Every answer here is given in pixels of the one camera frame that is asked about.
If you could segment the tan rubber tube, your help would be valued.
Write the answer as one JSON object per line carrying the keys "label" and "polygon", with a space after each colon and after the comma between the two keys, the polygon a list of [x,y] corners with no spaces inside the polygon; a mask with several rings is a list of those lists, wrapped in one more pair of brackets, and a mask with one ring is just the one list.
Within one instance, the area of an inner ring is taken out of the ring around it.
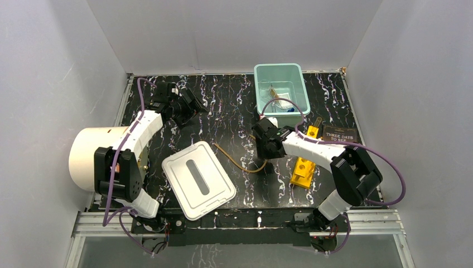
{"label": "tan rubber tube", "polygon": [[238,169],[240,169],[241,171],[243,171],[243,172],[245,172],[245,173],[250,173],[250,174],[258,173],[258,172],[262,171],[262,170],[266,167],[266,165],[267,165],[267,163],[268,163],[268,160],[264,160],[263,164],[262,164],[260,167],[258,167],[258,168],[255,169],[255,170],[249,170],[249,169],[243,167],[240,163],[236,162],[236,161],[234,160],[234,158],[231,157],[231,155],[230,155],[228,152],[226,152],[226,151],[225,151],[220,145],[218,145],[216,142],[213,142],[212,144],[213,144],[220,152],[222,152],[222,153],[229,159],[229,161],[230,161],[231,163],[233,163]]}

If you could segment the tan bottle brush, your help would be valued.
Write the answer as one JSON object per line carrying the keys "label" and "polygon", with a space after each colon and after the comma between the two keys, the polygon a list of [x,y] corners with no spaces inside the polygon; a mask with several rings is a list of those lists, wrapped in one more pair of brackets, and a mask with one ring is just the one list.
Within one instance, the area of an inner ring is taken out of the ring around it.
{"label": "tan bottle brush", "polygon": [[271,84],[269,86],[269,92],[268,93],[269,93],[269,96],[270,96],[271,100],[273,101],[272,106],[277,106],[277,107],[280,108],[281,105],[280,105],[280,101],[279,101],[279,95],[277,94],[273,84]]}

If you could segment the clear glass test tube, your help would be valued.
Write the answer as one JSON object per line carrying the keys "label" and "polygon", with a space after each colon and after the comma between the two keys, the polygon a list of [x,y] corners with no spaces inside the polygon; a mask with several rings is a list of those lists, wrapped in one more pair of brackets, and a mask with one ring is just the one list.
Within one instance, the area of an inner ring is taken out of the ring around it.
{"label": "clear glass test tube", "polygon": [[322,123],[322,117],[317,117],[313,126],[316,127],[316,128],[319,128],[320,127],[320,124]]}

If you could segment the white bin lid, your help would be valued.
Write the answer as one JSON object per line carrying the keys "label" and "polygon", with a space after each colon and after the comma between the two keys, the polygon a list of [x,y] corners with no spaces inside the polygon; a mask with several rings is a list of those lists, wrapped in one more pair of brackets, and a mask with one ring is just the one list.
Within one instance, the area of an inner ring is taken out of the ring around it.
{"label": "white bin lid", "polygon": [[190,221],[202,218],[236,196],[235,185],[205,141],[165,158],[162,168]]}

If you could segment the small white packet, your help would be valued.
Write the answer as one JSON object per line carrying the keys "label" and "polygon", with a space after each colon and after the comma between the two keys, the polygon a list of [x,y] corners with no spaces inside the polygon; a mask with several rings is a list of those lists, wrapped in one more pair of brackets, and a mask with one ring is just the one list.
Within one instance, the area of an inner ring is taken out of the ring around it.
{"label": "small white packet", "polygon": [[286,110],[293,108],[289,95],[278,96],[276,98],[276,106]]}

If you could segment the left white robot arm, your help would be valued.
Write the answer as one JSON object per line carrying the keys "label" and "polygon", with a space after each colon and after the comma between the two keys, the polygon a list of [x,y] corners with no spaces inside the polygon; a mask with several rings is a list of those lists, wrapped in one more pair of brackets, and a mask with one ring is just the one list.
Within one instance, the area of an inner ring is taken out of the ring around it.
{"label": "left white robot arm", "polygon": [[143,189],[143,178],[138,158],[152,137],[168,121],[184,128],[197,114],[205,112],[202,101],[189,89],[175,83],[137,80],[141,110],[136,118],[107,147],[98,147],[93,155],[93,190],[106,197],[108,213],[113,200],[124,205],[134,215],[145,218],[152,232],[166,227],[166,216],[159,211],[160,204]]}

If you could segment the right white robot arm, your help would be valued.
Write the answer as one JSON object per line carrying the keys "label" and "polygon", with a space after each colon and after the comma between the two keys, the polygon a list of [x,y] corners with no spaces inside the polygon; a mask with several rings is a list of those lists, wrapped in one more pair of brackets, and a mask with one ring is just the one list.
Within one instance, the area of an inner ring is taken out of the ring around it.
{"label": "right white robot arm", "polygon": [[335,190],[313,212],[315,226],[321,231],[329,231],[339,215],[364,204],[383,180],[368,152],[359,145],[326,145],[292,127],[278,128],[268,118],[258,121],[252,131],[259,158],[297,156],[331,173]]}

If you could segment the yellow test tube rack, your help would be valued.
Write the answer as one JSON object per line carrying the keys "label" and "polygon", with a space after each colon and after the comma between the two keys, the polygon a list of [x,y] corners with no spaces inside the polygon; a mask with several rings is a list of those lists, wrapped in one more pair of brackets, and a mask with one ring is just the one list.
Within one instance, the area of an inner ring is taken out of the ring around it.
{"label": "yellow test tube rack", "polygon": [[289,182],[304,189],[309,189],[312,183],[315,167],[315,163],[299,157],[296,161]]}

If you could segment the teal plastic bin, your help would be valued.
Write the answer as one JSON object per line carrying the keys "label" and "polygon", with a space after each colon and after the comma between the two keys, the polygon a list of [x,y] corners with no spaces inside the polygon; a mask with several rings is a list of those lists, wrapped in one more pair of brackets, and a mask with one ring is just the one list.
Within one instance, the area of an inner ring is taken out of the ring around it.
{"label": "teal plastic bin", "polygon": [[[311,108],[301,67],[296,63],[258,64],[254,67],[257,113],[276,118],[280,127],[293,127],[310,113]],[[272,106],[269,86],[279,96],[289,95],[294,112]]]}

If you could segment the dark book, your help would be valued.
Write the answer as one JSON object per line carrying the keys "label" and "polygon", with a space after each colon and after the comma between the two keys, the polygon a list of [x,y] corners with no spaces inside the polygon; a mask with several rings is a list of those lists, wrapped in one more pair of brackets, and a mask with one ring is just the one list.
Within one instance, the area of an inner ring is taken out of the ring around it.
{"label": "dark book", "polygon": [[356,128],[345,128],[325,125],[322,129],[324,141],[353,142],[358,143],[358,131]]}

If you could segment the white and orange cylinder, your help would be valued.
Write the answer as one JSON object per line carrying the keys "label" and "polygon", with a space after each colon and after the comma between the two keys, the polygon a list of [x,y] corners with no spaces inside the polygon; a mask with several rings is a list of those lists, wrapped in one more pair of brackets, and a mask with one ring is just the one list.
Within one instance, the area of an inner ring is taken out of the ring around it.
{"label": "white and orange cylinder", "polygon": [[94,192],[94,153],[99,147],[109,147],[127,127],[92,127],[81,130],[75,137],[69,155],[69,172],[73,182],[83,190]]}

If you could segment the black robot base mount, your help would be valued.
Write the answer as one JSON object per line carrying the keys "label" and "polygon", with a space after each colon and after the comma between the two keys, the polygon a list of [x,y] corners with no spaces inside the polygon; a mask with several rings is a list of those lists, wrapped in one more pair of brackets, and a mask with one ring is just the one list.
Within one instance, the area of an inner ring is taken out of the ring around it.
{"label": "black robot base mount", "polygon": [[342,216],[323,223],[313,215],[313,208],[217,209],[200,219],[187,219],[182,210],[167,208],[156,220],[134,218],[132,233],[145,238],[168,234],[170,246],[203,244],[294,246],[334,248],[339,235],[347,231]]}

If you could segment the aluminium frame rail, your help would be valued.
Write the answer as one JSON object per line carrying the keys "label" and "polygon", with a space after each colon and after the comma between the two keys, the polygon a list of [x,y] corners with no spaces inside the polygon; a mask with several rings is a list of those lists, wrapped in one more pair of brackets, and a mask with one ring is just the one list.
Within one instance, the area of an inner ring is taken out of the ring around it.
{"label": "aluminium frame rail", "polygon": [[[294,212],[288,209],[270,210],[221,210],[213,212],[197,221],[188,221],[177,213],[169,214],[172,234],[190,231],[272,231],[287,229]],[[405,230],[395,209],[361,209],[348,212],[351,232],[354,235],[397,235]],[[147,231],[138,226],[130,216],[117,217],[105,227],[99,212],[80,212],[73,228],[73,237],[124,237],[130,232],[135,237],[159,237],[164,232]]]}

